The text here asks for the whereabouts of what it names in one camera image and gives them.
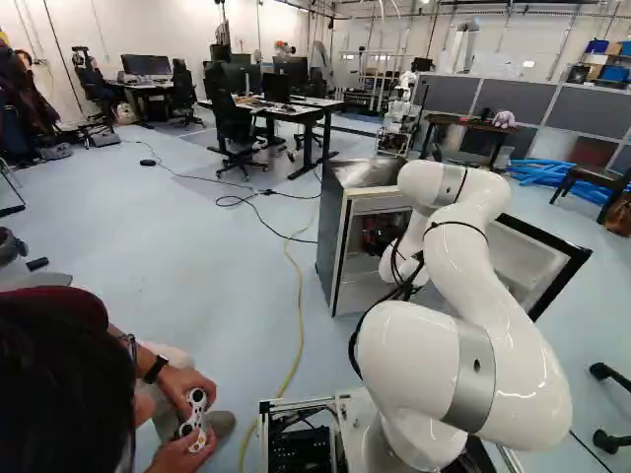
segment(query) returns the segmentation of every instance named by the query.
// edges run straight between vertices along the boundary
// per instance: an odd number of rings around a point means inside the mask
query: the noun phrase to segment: shoe
[[[215,431],[218,440],[225,439],[235,429],[237,419],[230,411],[211,411],[205,415],[206,425]]]

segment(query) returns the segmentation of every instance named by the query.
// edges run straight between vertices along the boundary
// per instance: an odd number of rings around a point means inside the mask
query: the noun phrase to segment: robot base
[[[419,464],[419,455],[427,457],[428,461],[420,469],[412,468],[394,452],[390,439],[393,434],[386,434],[387,426],[383,424],[383,418],[379,414],[373,399],[365,388],[349,390],[344,394],[335,396],[336,410],[339,413],[339,427],[344,443],[346,461],[349,471],[353,473],[417,473],[418,471],[440,471],[440,466],[452,463],[462,451],[466,434],[462,434],[462,443],[430,442],[423,452],[416,452],[415,463]],[[438,430],[454,431],[456,429],[427,418],[427,432]],[[411,445],[403,446],[410,451]]]

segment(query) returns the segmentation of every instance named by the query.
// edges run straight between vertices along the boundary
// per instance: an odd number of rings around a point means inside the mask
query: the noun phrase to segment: yellow cable
[[[298,235],[303,234],[310,228],[311,225],[314,224],[314,220],[316,219],[316,211],[317,211],[317,206],[314,208],[314,211],[312,212],[312,217],[309,219],[309,223],[307,224],[307,226],[304,227],[303,229],[295,231],[291,235],[291,238],[295,238]],[[287,259],[289,259],[291,263],[294,265],[294,268],[296,268],[296,274],[298,276],[298,295],[297,295],[296,301],[297,301],[297,309],[298,309],[298,322],[300,326],[300,347],[298,348],[298,353],[296,354],[294,364],[292,365],[292,368],[290,369],[289,374],[287,375],[287,378],[285,378],[285,382],[276,393],[276,398],[283,397],[285,390],[287,390],[287,387],[289,387],[289,383],[292,382],[294,374],[296,374],[296,370],[298,369],[298,365],[300,364],[300,360],[303,357],[303,350],[305,348],[305,316],[303,315],[304,276],[303,276],[303,271],[300,269],[299,264],[296,262],[294,258],[292,258],[292,255],[289,253],[290,242],[291,242],[290,239],[285,240],[284,251],[285,251],[285,256],[287,256]],[[247,445],[249,444],[249,439],[252,437],[252,433],[254,432],[254,429],[256,429],[256,420],[254,420],[249,426],[249,428],[247,429],[247,433],[245,434],[244,441],[241,444],[241,454],[239,456],[239,473],[244,473],[244,463],[245,463],[245,454],[247,453]]]

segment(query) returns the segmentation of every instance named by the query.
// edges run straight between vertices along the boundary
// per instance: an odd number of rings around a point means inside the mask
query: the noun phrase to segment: desk
[[[479,118],[465,119],[459,115],[450,115],[446,113],[429,113],[425,115],[425,119],[429,122],[429,126],[427,127],[427,133],[425,133],[425,140],[423,141],[423,149],[421,150],[420,159],[424,160],[427,156],[427,147],[430,143],[432,131],[434,131],[434,127],[436,125],[464,126],[473,130],[488,131],[492,133],[495,137],[495,146],[493,147],[493,151],[491,152],[489,170],[494,170],[497,156],[500,153],[500,149],[506,141],[506,138],[509,135],[520,131],[518,127],[498,128],[493,126],[490,122],[482,121]]]
[[[303,166],[287,176],[288,179],[293,180],[309,172],[311,169],[314,169],[323,161],[323,158],[316,160],[315,163],[312,161],[312,141],[314,126],[316,125],[316,122],[318,120],[324,118],[324,110],[322,108],[315,108],[313,106],[304,106],[303,104],[292,104],[292,108],[294,108],[296,111],[287,111],[280,108],[283,103],[275,103],[270,101],[267,102],[274,103],[274,105],[261,106],[255,105],[251,102],[236,102],[236,105],[239,108],[249,110],[256,116],[265,117],[267,129],[266,138],[268,143],[276,143],[276,137],[274,136],[274,120],[287,121],[290,123],[300,123],[305,126],[305,151],[303,153]],[[204,108],[213,108],[213,103],[211,101],[198,101],[197,103]],[[226,145],[225,143],[223,143],[223,140],[220,140],[219,146],[219,150],[213,148],[209,149],[211,151],[226,154]]]
[[[107,79],[105,83],[110,87],[116,89],[122,89],[124,91],[129,91],[130,95],[134,101],[134,108],[138,110],[138,119],[140,120],[137,124],[153,130],[153,125],[147,123],[145,112],[140,106],[139,98],[146,99],[151,96],[161,96],[163,94],[167,94],[174,87],[174,83],[172,81],[167,81],[165,83],[154,82],[152,84],[123,84],[115,80]]]
[[[317,97],[305,97],[304,100],[296,100],[290,97],[291,105],[313,106],[324,110],[324,140],[322,143],[322,155],[328,158],[334,158],[339,155],[337,151],[329,151],[331,145],[331,117],[334,111],[343,108],[344,101],[334,101],[332,99],[320,99]]]

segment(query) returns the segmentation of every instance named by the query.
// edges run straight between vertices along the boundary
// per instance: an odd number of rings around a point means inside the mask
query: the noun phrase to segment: blue box
[[[585,52],[594,52],[596,54],[604,54],[609,46],[609,41],[606,39],[592,39],[588,42],[588,47]]]
[[[629,77],[629,69],[622,66],[604,66],[600,78],[605,81],[624,82]]]
[[[622,44],[621,56],[631,56],[631,41],[619,41]]]

